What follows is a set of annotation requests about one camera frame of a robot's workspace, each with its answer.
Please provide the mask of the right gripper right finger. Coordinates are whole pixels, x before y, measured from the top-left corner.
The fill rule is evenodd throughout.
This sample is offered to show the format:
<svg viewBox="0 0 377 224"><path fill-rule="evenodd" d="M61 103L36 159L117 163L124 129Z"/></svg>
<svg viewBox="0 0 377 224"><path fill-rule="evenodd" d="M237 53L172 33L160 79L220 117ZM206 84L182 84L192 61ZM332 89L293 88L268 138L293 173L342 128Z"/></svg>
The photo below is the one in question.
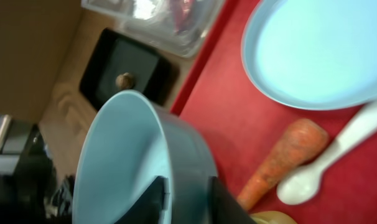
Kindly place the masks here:
<svg viewBox="0 0 377 224"><path fill-rule="evenodd" d="M210 177L208 209L211 224L256 224L218 177Z"/></svg>

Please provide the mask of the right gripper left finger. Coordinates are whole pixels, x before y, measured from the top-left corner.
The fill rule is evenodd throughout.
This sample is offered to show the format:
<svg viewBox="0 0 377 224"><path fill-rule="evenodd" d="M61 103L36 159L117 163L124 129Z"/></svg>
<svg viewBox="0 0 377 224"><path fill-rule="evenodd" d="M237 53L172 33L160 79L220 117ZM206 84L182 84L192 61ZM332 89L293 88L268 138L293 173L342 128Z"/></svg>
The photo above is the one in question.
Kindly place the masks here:
<svg viewBox="0 0 377 224"><path fill-rule="evenodd" d="M157 176L115 224L158 224L164 210L167 179Z"/></svg>

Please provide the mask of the small light blue bowl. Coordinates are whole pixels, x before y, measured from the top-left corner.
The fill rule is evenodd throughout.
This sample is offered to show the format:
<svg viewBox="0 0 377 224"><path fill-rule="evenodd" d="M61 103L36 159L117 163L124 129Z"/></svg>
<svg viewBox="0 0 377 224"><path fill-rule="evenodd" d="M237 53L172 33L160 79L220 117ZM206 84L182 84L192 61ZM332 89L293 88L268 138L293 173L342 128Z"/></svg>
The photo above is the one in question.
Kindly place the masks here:
<svg viewBox="0 0 377 224"><path fill-rule="evenodd" d="M165 180L161 223L209 223L215 162L191 125L134 90L111 97L93 120L73 193L73 223L115 223L157 177Z"/></svg>

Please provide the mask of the brown walnut shell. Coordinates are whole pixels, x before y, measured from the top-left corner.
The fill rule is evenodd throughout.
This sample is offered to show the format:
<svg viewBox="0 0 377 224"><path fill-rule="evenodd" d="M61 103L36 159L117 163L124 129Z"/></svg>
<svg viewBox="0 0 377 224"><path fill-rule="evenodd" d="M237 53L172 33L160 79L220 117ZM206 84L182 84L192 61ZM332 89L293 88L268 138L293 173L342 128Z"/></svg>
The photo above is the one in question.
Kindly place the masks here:
<svg viewBox="0 0 377 224"><path fill-rule="evenodd" d="M116 77L115 85L119 91L130 90L135 85L134 76L131 73L120 74Z"/></svg>

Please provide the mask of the white tissue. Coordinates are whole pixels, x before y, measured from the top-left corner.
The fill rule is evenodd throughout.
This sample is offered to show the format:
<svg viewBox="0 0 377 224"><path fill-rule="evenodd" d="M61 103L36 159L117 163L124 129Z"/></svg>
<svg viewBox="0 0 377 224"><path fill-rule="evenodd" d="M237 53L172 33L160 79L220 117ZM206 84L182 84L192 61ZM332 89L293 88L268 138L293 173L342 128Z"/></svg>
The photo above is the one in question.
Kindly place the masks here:
<svg viewBox="0 0 377 224"><path fill-rule="evenodd" d="M164 4L163 0L135 0L133 18L148 20L153 18Z"/></svg>

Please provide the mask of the red snack wrapper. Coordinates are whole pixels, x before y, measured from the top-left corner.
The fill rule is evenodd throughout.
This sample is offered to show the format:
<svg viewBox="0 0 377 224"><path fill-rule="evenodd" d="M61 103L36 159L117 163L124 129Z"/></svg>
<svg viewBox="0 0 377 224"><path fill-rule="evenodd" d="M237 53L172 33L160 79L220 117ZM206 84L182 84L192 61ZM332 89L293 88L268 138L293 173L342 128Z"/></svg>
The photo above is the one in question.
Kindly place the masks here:
<svg viewBox="0 0 377 224"><path fill-rule="evenodd" d="M169 0L169 8L174 18L176 33L182 32L188 22L195 0Z"/></svg>

